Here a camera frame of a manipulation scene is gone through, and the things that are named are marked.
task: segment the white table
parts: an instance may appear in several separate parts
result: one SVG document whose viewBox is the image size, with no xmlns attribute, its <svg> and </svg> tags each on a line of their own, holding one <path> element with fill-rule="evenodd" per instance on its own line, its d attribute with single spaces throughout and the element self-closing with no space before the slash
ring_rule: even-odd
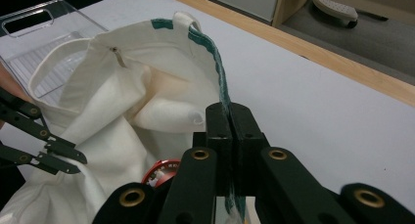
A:
<svg viewBox="0 0 415 224">
<path fill-rule="evenodd" d="M 174 0 L 105 0 L 82 10 L 108 29 L 175 11 L 193 14 L 215 41 L 232 101 L 252 110 L 272 146 L 293 152 L 334 192 L 366 183 L 415 212 L 413 107 Z M 0 131 L 10 146 L 18 135 Z"/>
</svg>

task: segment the white tote bag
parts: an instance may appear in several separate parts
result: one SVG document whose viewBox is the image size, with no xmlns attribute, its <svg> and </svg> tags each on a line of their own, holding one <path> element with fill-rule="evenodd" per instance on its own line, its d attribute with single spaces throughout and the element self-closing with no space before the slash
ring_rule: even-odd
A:
<svg viewBox="0 0 415 224">
<path fill-rule="evenodd" d="M 85 50 L 58 103 L 35 97 L 45 76 Z M 88 163 L 67 159 L 81 170 L 74 175 L 35 170 L 0 223 L 91 223 L 116 188 L 191 148 L 207 106 L 229 102 L 217 49 L 185 13 L 65 43 L 40 64 L 29 91 L 52 133 Z"/>
</svg>

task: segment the red round object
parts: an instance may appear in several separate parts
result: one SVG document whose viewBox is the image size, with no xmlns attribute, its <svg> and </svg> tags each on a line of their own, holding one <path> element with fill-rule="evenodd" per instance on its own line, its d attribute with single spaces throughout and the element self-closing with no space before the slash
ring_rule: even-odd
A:
<svg viewBox="0 0 415 224">
<path fill-rule="evenodd" d="M 180 164 L 180 159 L 159 160 L 146 173 L 141 183 L 158 187 L 174 175 Z"/>
</svg>

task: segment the clear plastic container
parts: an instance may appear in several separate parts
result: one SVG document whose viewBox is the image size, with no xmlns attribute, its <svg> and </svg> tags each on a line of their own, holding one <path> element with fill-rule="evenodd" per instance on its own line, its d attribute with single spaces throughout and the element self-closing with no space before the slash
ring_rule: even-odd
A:
<svg viewBox="0 0 415 224">
<path fill-rule="evenodd" d="M 65 0 L 53 0 L 0 17 L 0 59 L 27 92 L 37 66 L 58 45 L 106 31 Z M 35 95 L 54 104 L 62 86 L 83 59 L 84 52 L 61 62 L 36 89 Z"/>
</svg>

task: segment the gray floor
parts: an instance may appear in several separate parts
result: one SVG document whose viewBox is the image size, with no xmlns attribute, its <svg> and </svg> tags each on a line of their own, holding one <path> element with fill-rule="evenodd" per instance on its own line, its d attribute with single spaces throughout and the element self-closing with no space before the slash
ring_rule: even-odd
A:
<svg viewBox="0 0 415 224">
<path fill-rule="evenodd" d="M 278 28 L 415 85 L 415 26 L 357 12 L 358 24 L 349 29 L 308 1 Z"/>
</svg>

